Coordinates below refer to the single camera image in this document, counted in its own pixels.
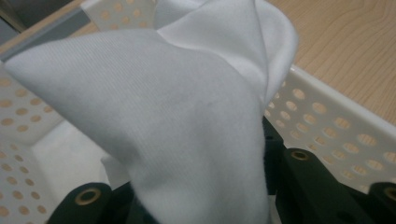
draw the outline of white fabric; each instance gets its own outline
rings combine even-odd
[[[262,112],[290,69],[292,26],[259,0],[157,10],[157,31],[48,43],[6,69],[123,164],[160,223],[265,223]]]

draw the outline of white cloth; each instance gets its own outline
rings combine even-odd
[[[290,69],[292,26],[261,0],[162,0],[156,20],[6,69],[123,164],[160,223],[265,223],[262,112]]]

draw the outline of wooden surface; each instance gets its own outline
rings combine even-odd
[[[59,10],[0,47],[19,43],[83,0]],[[396,125],[396,1],[269,0],[300,36],[295,64]],[[77,34],[97,31],[90,23]]]

